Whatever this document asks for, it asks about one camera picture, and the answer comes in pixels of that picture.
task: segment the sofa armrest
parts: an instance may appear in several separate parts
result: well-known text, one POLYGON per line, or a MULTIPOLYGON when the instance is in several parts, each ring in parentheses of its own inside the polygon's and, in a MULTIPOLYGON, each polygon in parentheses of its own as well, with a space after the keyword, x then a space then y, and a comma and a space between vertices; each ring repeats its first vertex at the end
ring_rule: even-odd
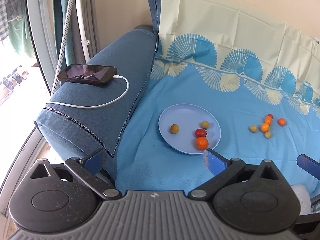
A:
MULTIPOLYGON (((84 157, 97 148, 105 150, 105 169, 116 177, 116 152, 121 135, 135 107, 147 89, 156 48, 151 26, 129 31, 105 47, 88 64, 118 68, 117 74, 128 79, 127 94, 111 105, 80 109, 46 104, 35 123, 48 143, 63 160, 84 157)), ((117 98, 126 88, 122 79, 105 87, 65 82, 51 101, 81 106, 95 106, 117 98)))

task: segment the yellow fruit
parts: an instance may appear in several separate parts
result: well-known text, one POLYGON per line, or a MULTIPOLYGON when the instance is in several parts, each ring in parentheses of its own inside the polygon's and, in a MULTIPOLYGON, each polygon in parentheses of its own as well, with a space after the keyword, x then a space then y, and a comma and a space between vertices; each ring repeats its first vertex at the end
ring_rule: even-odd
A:
POLYGON ((256 132, 257 131, 257 127, 255 125, 250 126, 250 131, 251 132, 256 132))
POLYGON ((272 135, 271 132, 266 132, 266 133, 264 134, 264 136, 265 136, 266 138, 268 138, 268 139, 271 137, 271 135, 272 135))
POLYGON ((171 127, 170 127, 170 133, 175 134, 175 133, 177 133, 177 132, 179 132, 179 126, 178 126, 177 124, 171 125, 171 127))
POLYGON ((203 122, 201 123, 201 128, 203 128, 203 129, 208 129, 209 127, 210 127, 210 124, 209 124, 208 121, 203 121, 203 122))

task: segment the blue plate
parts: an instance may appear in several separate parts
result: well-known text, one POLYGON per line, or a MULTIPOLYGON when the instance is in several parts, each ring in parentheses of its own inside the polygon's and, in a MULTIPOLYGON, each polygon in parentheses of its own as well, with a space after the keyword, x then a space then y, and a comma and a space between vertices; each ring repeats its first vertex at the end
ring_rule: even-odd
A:
POLYGON ((221 138, 221 129, 218 121, 207 110, 190 104, 169 106, 159 117, 159 130, 164 140, 174 149, 186 154, 202 154, 195 146, 195 131, 201 128, 202 121, 208 121, 207 129, 209 148, 215 148, 221 138), (170 133, 172 124, 179 126, 179 132, 170 133))

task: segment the orange fruit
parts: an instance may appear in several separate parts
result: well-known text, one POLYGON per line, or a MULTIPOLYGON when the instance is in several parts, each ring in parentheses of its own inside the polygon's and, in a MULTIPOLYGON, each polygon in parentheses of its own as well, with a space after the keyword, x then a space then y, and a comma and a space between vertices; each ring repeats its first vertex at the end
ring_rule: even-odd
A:
POLYGON ((260 126, 261 132, 267 132, 270 129, 270 125, 267 124, 266 122, 264 122, 261 126, 260 126))
POLYGON ((209 146, 209 142, 205 137, 199 137, 196 139, 196 147, 198 150, 205 150, 209 146))
POLYGON ((264 119, 264 122, 266 122, 268 125, 271 125, 272 124, 271 116, 266 116, 265 119, 264 119))
POLYGON ((286 123, 287 123, 287 121, 286 121, 285 119, 283 119, 283 118, 280 118, 280 119, 278 120, 278 124, 279 124, 280 126, 285 126, 286 123))

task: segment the plaid shirt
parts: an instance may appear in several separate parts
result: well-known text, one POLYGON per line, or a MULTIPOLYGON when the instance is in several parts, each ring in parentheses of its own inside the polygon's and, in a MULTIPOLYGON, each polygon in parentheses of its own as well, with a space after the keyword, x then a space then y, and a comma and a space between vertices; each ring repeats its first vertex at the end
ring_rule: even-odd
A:
POLYGON ((3 41, 8 36, 9 32, 5 4, 6 0, 0 0, 0 41, 3 41))

